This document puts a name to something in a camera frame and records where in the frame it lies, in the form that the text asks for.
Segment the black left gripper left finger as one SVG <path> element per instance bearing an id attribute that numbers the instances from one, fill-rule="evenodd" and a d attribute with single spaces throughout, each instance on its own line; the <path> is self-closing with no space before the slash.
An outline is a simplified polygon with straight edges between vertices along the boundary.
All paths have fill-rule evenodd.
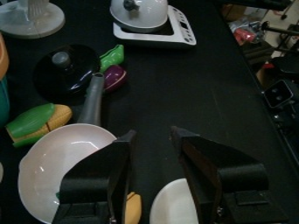
<path id="1" fill-rule="evenodd" d="M 60 182 L 60 205 L 52 224 L 124 224 L 131 175 L 129 130 L 69 169 Z"/>

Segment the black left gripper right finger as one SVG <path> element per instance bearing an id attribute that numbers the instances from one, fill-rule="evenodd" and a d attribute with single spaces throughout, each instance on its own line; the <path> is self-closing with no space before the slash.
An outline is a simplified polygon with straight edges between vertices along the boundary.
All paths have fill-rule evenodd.
<path id="1" fill-rule="evenodd" d="M 267 169 L 249 155 L 171 127 L 200 224 L 283 224 L 288 217 L 268 187 Z"/>

